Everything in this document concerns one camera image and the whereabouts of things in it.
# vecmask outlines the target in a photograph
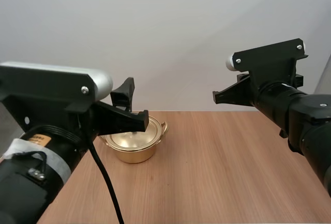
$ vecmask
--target white wall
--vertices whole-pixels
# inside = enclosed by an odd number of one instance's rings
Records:
[[[331,94],[331,56],[325,66],[320,82],[315,90],[317,94]]]
[[[235,82],[225,59],[298,37],[312,93],[331,54],[331,0],[0,0],[0,10],[0,61],[99,68],[115,86],[133,76],[134,109],[246,109],[213,102]]]

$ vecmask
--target wooden table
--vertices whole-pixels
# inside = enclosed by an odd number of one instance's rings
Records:
[[[258,112],[152,112],[169,132],[146,162],[96,149],[126,223],[331,222],[331,199],[305,158]],[[39,224],[117,223],[87,153]]]

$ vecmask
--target golden saucepan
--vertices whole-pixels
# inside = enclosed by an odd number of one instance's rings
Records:
[[[140,163],[152,157],[156,145],[168,131],[168,124],[159,123],[154,117],[149,117],[146,132],[124,132],[101,136],[104,143],[113,148],[116,156],[126,163]]]

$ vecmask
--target sticker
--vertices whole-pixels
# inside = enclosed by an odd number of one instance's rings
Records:
[[[51,137],[48,137],[46,135],[36,134],[36,135],[33,135],[29,139],[29,141],[36,143],[37,145],[46,146],[48,144],[48,142],[50,142],[51,139],[52,139]]]

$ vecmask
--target screw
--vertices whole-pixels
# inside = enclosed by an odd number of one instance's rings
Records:
[[[83,86],[83,87],[81,88],[81,91],[82,91],[83,95],[87,95],[88,92],[89,92],[88,87],[86,87],[86,86]]]

